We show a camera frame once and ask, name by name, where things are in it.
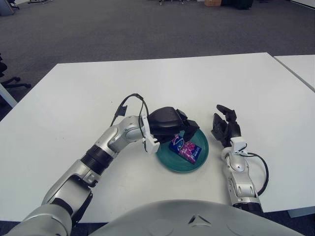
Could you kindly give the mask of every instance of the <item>tissue box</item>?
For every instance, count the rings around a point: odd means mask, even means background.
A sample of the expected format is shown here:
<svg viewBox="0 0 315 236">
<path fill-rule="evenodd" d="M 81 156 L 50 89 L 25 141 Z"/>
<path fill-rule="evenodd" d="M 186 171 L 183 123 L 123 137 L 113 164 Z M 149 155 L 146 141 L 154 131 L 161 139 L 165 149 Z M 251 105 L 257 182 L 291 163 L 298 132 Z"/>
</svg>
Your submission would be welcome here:
<svg viewBox="0 0 315 236">
<path fill-rule="evenodd" d="M 169 143 L 169 148 L 192 164 L 196 163 L 201 152 L 201 147 L 191 141 L 185 142 L 183 137 L 178 134 Z"/>
</svg>

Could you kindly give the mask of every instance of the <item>green plate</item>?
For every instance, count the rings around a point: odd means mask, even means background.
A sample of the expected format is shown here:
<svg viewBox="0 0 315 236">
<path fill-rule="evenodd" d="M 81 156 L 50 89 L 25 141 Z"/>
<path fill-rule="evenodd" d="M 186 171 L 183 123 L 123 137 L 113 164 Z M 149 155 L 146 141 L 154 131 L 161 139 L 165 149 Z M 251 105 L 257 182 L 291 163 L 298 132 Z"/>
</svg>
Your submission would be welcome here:
<svg viewBox="0 0 315 236">
<path fill-rule="evenodd" d="M 206 161 L 209 153 L 209 145 L 204 133 L 198 129 L 193 138 L 190 140 L 194 144 L 202 148 L 201 153 L 195 164 L 186 161 L 184 158 L 180 157 L 168 147 L 169 143 L 160 145 L 157 151 L 157 157 L 160 162 L 167 168 L 181 173 L 191 172 L 198 169 Z"/>
</svg>

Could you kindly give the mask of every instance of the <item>robotic hand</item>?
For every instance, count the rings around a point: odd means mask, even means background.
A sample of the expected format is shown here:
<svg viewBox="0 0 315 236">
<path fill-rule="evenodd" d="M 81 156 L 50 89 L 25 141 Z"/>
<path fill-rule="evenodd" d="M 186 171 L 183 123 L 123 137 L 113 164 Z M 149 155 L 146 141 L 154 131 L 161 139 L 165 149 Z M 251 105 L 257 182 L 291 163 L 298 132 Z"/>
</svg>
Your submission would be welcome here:
<svg viewBox="0 0 315 236">
<path fill-rule="evenodd" d="M 262 216 L 259 195 L 265 190 L 268 183 L 268 167 L 265 161 L 255 153 L 247 152 L 247 143 L 241 135 L 241 129 L 236 122 L 236 114 L 222 105 L 217 109 L 225 115 L 223 120 L 217 113 L 214 114 L 213 130 L 211 131 L 216 140 L 224 146 L 221 159 L 225 162 L 223 172 L 227 178 L 227 188 L 231 204 L 257 215 Z M 266 180 L 263 188 L 257 192 L 249 175 L 249 166 L 246 157 L 259 157 L 266 169 Z"/>
<path fill-rule="evenodd" d="M 117 116 L 125 116 L 127 106 L 123 105 L 131 96 L 142 101 L 147 116 L 141 114 L 141 108 L 139 116 L 126 117 L 113 125 Z M 104 170 L 128 144 L 142 140 L 145 151 L 154 153 L 160 143 L 171 141 L 180 131 L 184 130 L 184 140 L 188 141 L 198 129 L 195 121 L 173 107 L 163 107 L 148 114 L 143 98 L 131 94 L 118 107 L 111 126 L 49 189 L 42 206 L 9 235 L 70 235 L 71 228 L 79 222 L 92 200 L 91 188 L 96 186 Z"/>
</svg>

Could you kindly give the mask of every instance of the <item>gray carpet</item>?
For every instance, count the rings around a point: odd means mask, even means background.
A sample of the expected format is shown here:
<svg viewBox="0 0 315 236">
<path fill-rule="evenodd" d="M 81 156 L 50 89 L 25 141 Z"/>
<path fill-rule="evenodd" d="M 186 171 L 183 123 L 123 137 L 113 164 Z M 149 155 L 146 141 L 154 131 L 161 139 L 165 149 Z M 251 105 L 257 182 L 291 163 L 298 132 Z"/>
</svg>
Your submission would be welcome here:
<svg viewBox="0 0 315 236">
<path fill-rule="evenodd" d="M 15 15 L 0 17 L 0 53 L 9 67 L 2 81 L 19 76 L 35 86 L 66 62 L 315 54 L 315 11 L 285 0 L 255 0 L 250 10 L 195 1 L 160 6 L 157 0 L 54 0 L 19 7 Z M 30 90 L 9 91 L 19 101 Z M 9 111 L 2 102 L 0 119 Z M 268 218 L 314 235 L 313 216 L 290 219 L 285 211 Z M 13 225 L 0 223 L 0 234 Z M 80 227 L 75 231 L 86 235 Z"/>
</svg>

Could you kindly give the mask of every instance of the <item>white table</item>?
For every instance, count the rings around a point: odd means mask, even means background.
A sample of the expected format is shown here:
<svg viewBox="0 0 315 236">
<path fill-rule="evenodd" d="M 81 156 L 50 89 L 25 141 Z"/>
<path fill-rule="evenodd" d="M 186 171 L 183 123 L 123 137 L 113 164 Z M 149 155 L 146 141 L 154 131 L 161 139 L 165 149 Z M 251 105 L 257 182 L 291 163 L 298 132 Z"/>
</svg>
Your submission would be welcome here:
<svg viewBox="0 0 315 236">
<path fill-rule="evenodd" d="M 315 92 L 315 55 L 277 56 L 275 58 Z"/>
<path fill-rule="evenodd" d="M 200 169 L 177 174 L 143 151 L 124 149 L 94 189 L 82 222 L 107 222 L 167 199 L 229 204 L 212 129 L 216 105 L 236 110 L 249 151 L 268 163 L 265 212 L 315 206 L 315 96 L 267 53 L 57 64 L 0 122 L 0 220 L 22 220 L 50 186 L 107 129 L 122 99 L 144 96 L 149 111 L 173 106 L 195 120 L 210 153 Z M 138 114 L 132 99 L 127 115 Z M 250 159 L 259 189 L 264 170 Z"/>
</svg>

